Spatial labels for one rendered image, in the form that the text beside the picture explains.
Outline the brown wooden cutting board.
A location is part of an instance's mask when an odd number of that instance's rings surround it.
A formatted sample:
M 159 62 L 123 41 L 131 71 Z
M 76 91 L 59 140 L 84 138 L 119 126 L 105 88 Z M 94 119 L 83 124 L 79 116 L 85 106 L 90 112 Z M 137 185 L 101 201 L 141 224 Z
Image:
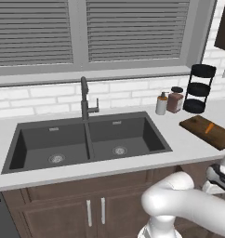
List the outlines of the brown wooden cutting board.
M 225 128 L 205 119 L 203 116 L 193 116 L 181 121 L 179 125 L 219 151 L 225 149 Z

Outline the brown cupboard door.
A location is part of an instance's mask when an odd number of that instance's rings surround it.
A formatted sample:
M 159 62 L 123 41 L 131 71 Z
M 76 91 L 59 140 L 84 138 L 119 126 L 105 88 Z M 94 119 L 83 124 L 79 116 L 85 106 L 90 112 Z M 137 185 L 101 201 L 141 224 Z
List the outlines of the brown cupboard door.
M 102 192 L 96 198 L 98 238 L 138 238 L 149 216 L 141 205 L 145 187 Z M 106 220 L 101 223 L 101 197 L 106 200 Z
M 26 205 L 20 209 L 24 228 L 30 238 L 96 238 L 92 206 L 92 227 L 88 226 L 86 200 L 90 199 L 65 198 Z

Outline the white soap dispenser bottle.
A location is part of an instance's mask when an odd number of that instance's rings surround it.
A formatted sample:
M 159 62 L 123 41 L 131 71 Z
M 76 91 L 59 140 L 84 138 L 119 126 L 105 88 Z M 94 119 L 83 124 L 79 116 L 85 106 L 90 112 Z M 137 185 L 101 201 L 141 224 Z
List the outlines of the white soap dispenser bottle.
M 164 115 L 167 105 L 167 96 L 165 92 L 162 92 L 161 95 L 157 98 L 155 113 L 158 115 Z

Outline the dark grey tap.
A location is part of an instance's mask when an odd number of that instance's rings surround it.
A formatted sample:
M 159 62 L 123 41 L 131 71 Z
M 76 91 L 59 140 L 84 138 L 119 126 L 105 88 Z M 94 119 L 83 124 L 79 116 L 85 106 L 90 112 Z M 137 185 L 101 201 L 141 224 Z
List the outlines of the dark grey tap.
M 87 96 L 88 94 L 88 85 L 86 78 L 84 76 L 81 77 L 81 95 L 82 95 L 82 100 L 81 100 L 81 111 L 82 111 L 82 119 L 85 121 L 89 118 L 89 115 L 93 112 L 99 112 L 99 106 L 96 106 L 94 108 L 89 108 L 88 107 L 88 101 L 87 101 Z

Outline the dark grey double sink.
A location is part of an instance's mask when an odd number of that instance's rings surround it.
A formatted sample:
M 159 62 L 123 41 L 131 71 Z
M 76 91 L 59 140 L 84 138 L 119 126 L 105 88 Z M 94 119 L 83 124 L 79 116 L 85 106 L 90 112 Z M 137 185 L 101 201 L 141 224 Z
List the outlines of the dark grey double sink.
M 20 123 L 4 174 L 170 152 L 146 112 Z

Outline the dark grey dishwasher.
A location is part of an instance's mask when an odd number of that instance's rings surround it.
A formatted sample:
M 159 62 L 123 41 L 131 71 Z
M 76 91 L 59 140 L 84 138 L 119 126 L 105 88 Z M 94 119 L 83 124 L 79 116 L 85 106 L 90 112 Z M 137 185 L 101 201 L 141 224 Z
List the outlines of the dark grey dishwasher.
M 0 192 L 0 238 L 20 238 L 5 199 Z

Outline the grey window with blinds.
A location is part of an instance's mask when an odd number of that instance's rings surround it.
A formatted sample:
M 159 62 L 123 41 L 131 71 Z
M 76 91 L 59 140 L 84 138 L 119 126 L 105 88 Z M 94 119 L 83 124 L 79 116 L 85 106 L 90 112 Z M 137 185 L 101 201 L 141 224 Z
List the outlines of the grey window with blinds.
M 0 0 L 0 87 L 186 75 L 217 0 Z

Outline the brown jar with black lid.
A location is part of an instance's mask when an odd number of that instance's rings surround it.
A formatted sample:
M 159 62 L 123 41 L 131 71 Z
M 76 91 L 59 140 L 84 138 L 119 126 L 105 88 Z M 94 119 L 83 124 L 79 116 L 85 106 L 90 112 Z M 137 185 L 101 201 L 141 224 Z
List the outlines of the brown jar with black lid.
M 169 112 L 177 113 L 180 111 L 183 101 L 183 88 L 179 86 L 172 86 L 171 93 L 168 95 L 168 102 L 166 109 Z

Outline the black three-tier stand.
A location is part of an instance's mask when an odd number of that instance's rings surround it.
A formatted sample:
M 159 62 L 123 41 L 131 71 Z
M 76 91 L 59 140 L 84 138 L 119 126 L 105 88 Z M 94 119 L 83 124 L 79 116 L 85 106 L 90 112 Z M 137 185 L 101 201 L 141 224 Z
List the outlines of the black three-tier stand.
M 183 103 L 183 110 L 190 113 L 200 114 L 205 111 L 205 104 L 207 97 L 211 90 L 211 84 L 216 74 L 217 68 L 206 64 L 193 64 L 191 68 L 190 78 L 187 85 L 185 100 Z M 209 84 L 193 82 L 192 78 L 196 76 L 199 78 L 210 79 Z M 204 97 L 205 100 L 189 99 L 188 96 Z

